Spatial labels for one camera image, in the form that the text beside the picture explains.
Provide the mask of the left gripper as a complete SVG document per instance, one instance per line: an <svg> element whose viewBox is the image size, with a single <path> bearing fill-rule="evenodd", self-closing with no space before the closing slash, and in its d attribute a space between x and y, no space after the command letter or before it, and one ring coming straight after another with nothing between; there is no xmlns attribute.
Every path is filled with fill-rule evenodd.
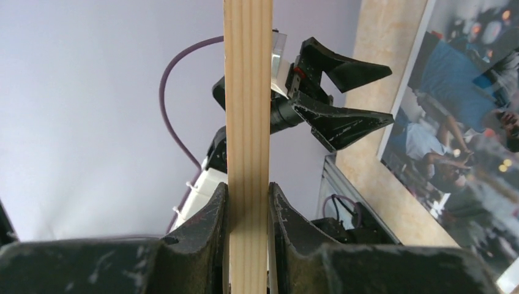
<svg viewBox="0 0 519 294"><path fill-rule="evenodd" d="M333 52L314 37L302 42L300 73L303 79L321 86L326 74L340 92L367 85L392 74L390 67L359 61ZM271 90L272 134L305 121L312 135L331 153L345 149L366 135L394 122L390 113L338 108L297 92L293 108L289 97Z"/></svg>

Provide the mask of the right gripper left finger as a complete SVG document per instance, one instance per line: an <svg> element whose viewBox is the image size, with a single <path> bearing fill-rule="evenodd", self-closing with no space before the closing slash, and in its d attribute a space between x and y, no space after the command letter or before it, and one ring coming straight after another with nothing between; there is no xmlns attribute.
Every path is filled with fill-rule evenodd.
<svg viewBox="0 0 519 294"><path fill-rule="evenodd" d="M223 293L228 186L161 238L71 239L1 248L2 293Z"/></svg>

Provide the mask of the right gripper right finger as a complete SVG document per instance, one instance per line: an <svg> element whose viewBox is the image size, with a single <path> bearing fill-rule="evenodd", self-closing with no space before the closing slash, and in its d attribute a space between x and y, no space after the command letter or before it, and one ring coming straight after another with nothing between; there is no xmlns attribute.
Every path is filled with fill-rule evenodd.
<svg viewBox="0 0 519 294"><path fill-rule="evenodd" d="M269 185L270 293L498 293L482 262L453 247L342 244Z"/></svg>

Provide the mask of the wooden picture frame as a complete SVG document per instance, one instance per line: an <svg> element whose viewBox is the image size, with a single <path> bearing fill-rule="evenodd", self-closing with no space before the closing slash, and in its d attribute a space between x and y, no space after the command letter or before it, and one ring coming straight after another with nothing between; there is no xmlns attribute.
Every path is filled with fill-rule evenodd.
<svg viewBox="0 0 519 294"><path fill-rule="evenodd" d="M231 291L265 293L272 2L225 1L223 16Z"/></svg>

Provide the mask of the printed photo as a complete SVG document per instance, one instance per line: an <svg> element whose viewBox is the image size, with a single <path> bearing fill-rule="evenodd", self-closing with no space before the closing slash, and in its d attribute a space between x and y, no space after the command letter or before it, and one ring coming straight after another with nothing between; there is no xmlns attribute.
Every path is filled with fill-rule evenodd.
<svg viewBox="0 0 519 294"><path fill-rule="evenodd" d="M518 2L429 1L378 157L518 292Z"/></svg>

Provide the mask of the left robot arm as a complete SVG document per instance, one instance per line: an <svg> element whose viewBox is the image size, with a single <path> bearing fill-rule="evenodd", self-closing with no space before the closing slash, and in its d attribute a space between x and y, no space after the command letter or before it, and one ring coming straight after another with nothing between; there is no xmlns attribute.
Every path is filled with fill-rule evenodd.
<svg viewBox="0 0 519 294"><path fill-rule="evenodd" d="M310 126L312 135L331 153L345 149L364 136L393 123L391 114L340 108L321 87L327 76L345 93L388 77L388 66L355 60L334 53L311 37L302 42L293 62L283 59L286 35L272 33L270 132L275 134L301 123ZM198 170L188 182L188 191L176 208L168 231L180 227L209 200L220 183L226 183L226 130L219 129Z"/></svg>

